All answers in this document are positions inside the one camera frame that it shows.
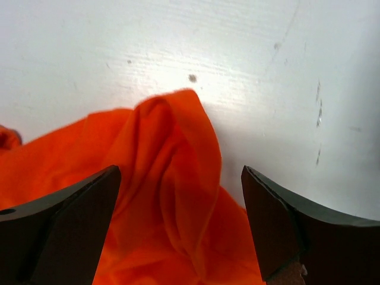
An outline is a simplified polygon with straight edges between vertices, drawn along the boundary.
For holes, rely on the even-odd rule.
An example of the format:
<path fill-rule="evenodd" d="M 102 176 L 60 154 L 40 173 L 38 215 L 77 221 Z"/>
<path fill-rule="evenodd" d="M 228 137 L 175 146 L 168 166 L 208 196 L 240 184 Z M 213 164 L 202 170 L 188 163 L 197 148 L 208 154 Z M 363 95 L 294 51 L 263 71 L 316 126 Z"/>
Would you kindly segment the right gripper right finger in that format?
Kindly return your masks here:
<path fill-rule="evenodd" d="M 241 181 L 266 284 L 379 283 L 379 221 L 325 207 L 249 166 Z"/>

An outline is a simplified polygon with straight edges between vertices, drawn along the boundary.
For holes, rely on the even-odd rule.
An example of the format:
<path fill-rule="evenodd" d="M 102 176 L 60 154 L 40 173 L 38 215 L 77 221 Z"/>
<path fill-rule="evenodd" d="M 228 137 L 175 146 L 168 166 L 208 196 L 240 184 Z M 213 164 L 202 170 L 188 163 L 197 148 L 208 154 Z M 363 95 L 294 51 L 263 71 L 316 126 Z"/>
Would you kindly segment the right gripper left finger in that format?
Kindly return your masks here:
<path fill-rule="evenodd" d="M 1 210 L 1 284 L 92 284 L 121 183 L 109 166 Z"/>

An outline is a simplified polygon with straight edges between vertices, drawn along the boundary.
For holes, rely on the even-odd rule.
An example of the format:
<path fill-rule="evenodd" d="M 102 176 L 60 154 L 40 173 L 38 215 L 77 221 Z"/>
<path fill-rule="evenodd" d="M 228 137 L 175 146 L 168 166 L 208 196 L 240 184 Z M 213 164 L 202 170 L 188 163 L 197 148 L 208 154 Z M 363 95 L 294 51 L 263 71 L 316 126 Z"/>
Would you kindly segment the orange t shirt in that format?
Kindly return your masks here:
<path fill-rule="evenodd" d="M 216 134 L 190 89 L 22 144 L 1 128 L 1 207 L 110 165 L 121 185 L 95 284 L 261 284 L 246 211 L 220 186 Z"/>

